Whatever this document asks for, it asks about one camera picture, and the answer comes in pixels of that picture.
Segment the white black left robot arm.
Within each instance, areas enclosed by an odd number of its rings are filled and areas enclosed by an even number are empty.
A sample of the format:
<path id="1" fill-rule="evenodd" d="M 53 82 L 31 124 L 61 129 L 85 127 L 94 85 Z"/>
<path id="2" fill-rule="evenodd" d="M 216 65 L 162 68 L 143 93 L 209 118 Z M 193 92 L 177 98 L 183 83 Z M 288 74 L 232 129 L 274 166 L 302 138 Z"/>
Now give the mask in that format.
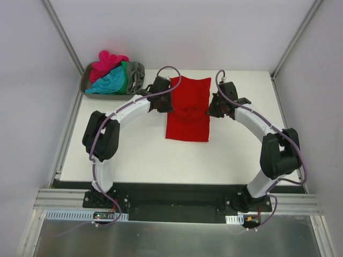
<path id="1" fill-rule="evenodd" d="M 108 112 L 94 111 L 91 114 L 82 144 L 92 163 L 92 186 L 98 191 L 94 201 L 101 208 L 108 208 L 113 203 L 113 195 L 109 192 L 113 179 L 108 162 L 118 150 L 120 130 L 152 110 L 159 113 L 173 111 L 171 88 L 169 79 L 157 76 L 151 85 L 139 90 L 120 107 Z"/>

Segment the red t shirt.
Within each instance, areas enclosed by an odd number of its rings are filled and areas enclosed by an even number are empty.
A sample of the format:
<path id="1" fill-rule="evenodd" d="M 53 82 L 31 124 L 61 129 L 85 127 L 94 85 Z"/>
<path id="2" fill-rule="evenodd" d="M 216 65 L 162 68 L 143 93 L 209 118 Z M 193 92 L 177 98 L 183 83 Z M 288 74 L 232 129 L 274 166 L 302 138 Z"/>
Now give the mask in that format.
<path id="1" fill-rule="evenodd" d="M 171 82 L 173 86 L 180 84 L 171 92 L 174 110 L 167 115 L 166 139 L 208 142 L 211 78 L 196 80 L 182 76 L 172 78 Z"/>

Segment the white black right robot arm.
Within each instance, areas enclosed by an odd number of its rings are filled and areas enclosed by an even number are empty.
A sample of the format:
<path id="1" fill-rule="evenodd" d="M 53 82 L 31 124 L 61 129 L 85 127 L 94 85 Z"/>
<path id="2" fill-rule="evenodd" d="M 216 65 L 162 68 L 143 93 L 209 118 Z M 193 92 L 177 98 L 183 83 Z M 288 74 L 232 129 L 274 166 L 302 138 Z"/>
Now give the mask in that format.
<path id="1" fill-rule="evenodd" d="M 280 129 L 259 114 L 247 98 L 239 98 L 233 82 L 217 83 L 217 93 L 207 114 L 215 118 L 230 117 L 245 126 L 262 144 L 260 171 L 242 189 L 230 205 L 236 211 L 254 211 L 285 175 L 301 167 L 299 136 L 295 129 Z"/>

